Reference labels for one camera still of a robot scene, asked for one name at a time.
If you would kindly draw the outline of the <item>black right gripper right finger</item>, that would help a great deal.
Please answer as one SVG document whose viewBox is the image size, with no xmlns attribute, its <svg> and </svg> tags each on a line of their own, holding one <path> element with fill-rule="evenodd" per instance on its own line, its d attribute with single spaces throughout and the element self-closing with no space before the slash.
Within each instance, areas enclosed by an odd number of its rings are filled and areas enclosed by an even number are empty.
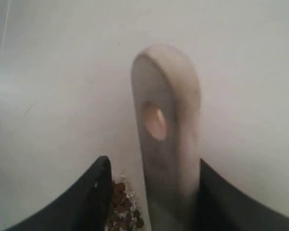
<svg viewBox="0 0 289 231">
<path fill-rule="evenodd" d="M 289 218 L 253 200 L 200 161 L 196 231 L 289 231 Z"/>
</svg>

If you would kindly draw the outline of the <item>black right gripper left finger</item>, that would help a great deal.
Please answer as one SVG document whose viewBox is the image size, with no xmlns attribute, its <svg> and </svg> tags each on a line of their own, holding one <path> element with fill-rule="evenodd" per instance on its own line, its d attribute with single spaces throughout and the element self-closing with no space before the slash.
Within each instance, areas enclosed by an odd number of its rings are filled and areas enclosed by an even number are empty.
<svg viewBox="0 0 289 231">
<path fill-rule="evenodd" d="M 100 156 L 63 194 L 10 231 L 103 231 L 112 197 L 111 163 Z"/>
</svg>

